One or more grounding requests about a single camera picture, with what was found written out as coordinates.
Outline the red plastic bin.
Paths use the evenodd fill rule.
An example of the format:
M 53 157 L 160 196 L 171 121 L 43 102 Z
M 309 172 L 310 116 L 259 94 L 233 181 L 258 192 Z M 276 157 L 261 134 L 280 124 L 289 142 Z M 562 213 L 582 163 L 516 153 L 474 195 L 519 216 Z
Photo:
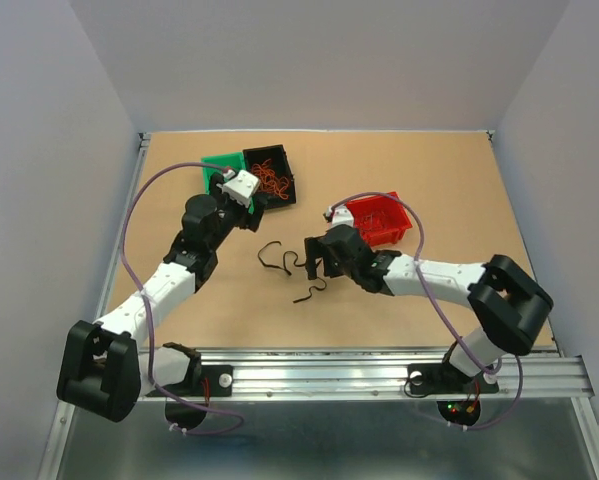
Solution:
M 398 197 L 396 192 L 389 192 L 388 196 Z M 406 210 L 395 199 L 372 195 L 346 203 L 354 216 L 354 227 L 369 246 L 397 244 L 412 228 Z

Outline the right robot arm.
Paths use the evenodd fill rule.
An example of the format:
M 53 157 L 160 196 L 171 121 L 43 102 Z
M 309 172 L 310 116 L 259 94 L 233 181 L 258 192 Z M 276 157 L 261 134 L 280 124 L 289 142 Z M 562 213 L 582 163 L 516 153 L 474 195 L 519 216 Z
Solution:
M 348 225 L 308 237 L 304 247 L 309 279 L 322 269 L 368 293 L 425 297 L 435 310 L 441 302 L 472 310 L 478 327 L 466 336 L 453 331 L 443 360 L 422 369 L 419 385 L 431 392 L 461 390 L 503 355 L 529 354 L 554 307 L 552 297 L 506 255 L 470 264 L 421 260 L 374 250 Z

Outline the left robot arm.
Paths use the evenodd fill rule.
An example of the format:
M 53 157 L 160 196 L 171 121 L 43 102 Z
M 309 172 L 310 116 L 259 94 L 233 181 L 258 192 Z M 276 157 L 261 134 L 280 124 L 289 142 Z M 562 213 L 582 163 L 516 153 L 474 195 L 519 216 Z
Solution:
M 260 193 L 250 206 L 227 193 L 188 199 L 182 228 L 150 278 L 116 309 L 70 328 L 57 397 L 119 422 L 154 391 L 208 396 L 200 353 L 176 343 L 156 347 L 155 328 L 207 282 L 219 246 L 234 229 L 258 229 L 266 204 Z

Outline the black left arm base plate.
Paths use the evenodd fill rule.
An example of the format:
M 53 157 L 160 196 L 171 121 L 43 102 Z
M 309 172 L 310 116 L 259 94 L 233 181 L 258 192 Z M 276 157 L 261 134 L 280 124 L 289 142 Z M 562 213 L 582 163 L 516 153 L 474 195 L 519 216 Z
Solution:
M 167 364 L 158 362 L 153 372 L 157 384 L 179 397 L 228 398 L 232 396 L 234 368 L 229 364 L 189 361 Z

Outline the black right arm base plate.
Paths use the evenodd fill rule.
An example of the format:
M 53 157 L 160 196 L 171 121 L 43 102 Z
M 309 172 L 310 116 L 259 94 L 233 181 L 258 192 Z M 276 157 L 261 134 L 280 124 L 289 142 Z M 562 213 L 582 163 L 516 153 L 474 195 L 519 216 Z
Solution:
M 487 383 L 481 373 L 470 377 L 446 364 L 420 363 L 407 368 L 403 390 L 407 396 L 425 398 L 430 395 L 495 394 L 499 392 L 499 386 L 497 382 Z

